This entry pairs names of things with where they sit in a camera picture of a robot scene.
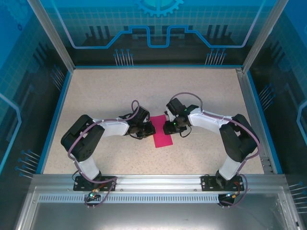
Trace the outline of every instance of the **beige tabletop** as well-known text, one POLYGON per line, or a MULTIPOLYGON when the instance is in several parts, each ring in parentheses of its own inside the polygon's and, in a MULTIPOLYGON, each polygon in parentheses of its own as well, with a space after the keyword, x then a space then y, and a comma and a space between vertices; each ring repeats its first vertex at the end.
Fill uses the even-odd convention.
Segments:
MULTIPOLYGON (((221 115, 248 117, 234 69, 82 69, 75 70, 44 173, 73 173, 76 168, 60 140, 83 114, 91 118, 116 118, 131 112, 137 99, 151 116, 162 115, 178 92, 192 92, 203 109, 221 115)), ((189 106, 199 105, 189 95, 178 97, 189 106)), ((187 138, 172 135, 173 145, 155 148, 153 137, 102 138, 94 151, 104 174, 211 174, 222 166, 226 152, 219 135, 193 127, 187 138)), ((247 162, 242 173, 263 173, 259 157, 247 162)))

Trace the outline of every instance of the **gear graphic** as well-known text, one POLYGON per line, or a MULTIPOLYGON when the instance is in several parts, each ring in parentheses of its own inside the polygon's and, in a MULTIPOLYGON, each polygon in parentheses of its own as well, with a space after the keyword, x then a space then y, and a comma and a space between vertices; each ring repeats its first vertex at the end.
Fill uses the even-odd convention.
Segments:
POLYGON ((0 6, 5 6, 20 25, 28 16, 29 6, 27 0, 0 0, 0 6))
POLYGON ((161 14, 167 16, 168 13, 173 13, 173 10, 178 10, 183 0, 136 0, 135 3, 145 14, 160 17, 161 14))

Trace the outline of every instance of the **pink fabric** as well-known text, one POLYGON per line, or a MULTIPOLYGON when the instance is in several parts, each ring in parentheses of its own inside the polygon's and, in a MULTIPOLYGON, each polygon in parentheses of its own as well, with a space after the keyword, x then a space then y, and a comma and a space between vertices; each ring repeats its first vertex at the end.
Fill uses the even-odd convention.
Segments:
POLYGON ((150 121, 153 123, 155 128, 155 134, 153 135, 155 147, 160 148, 172 145, 173 141, 171 135, 165 135, 163 131, 163 125, 166 121, 166 116, 151 116, 150 121))

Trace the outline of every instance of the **robotic arm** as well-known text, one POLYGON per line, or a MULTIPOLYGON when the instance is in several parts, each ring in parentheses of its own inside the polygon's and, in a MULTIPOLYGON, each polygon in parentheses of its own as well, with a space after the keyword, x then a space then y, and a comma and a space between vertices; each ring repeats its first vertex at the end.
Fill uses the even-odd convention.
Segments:
POLYGON ((202 127, 221 135, 227 158, 215 179, 222 189, 231 182, 245 158, 257 147, 255 140, 244 129, 231 122, 242 124, 257 137, 243 115, 230 117, 213 114, 202 111, 196 105, 186 107, 177 98, 166 105, 165 114, 169 117, 163 127, 166 135, 181 133, 187 130, 187 126, 202 127))
MULTIPOLYGON (((155 134, 155 128, 149 121, 149 112, 143 107, 132 114, 120 116, 117 119, 107 119, 93 126, 72 149, 70 157, 74 160, 77 168, 87 179, 102 181, 101 173, 97 168, 92 154, 101 138, 114 135, 130 135, 136 139, 143 139, 155 134)), ((61 144, 69 151, 73 143, 90 125, 97 122, 88 115, 82 115, 61 139, 61 144)))

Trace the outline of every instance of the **glass panel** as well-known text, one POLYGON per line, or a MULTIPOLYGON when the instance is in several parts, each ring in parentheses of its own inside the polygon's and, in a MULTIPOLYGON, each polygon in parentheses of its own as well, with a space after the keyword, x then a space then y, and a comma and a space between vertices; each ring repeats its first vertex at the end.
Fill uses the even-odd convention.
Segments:
POLYGON ((13 229, 67 69, 26 0, 0 0, 0 33, 0 229, 13 229))
POLYGON ((275 0, 43 0, 75 65, 241 65, 275 0))
MULTIPOLYGON (((289 0, 250 70, 290 185, 307 184, 306 12, 306 1, 289 0)), ((303 191, 301 185, 297 188, 297 193, 303 191)), ((301 201, 298 207, 305 206, 305 200, 301 201)))

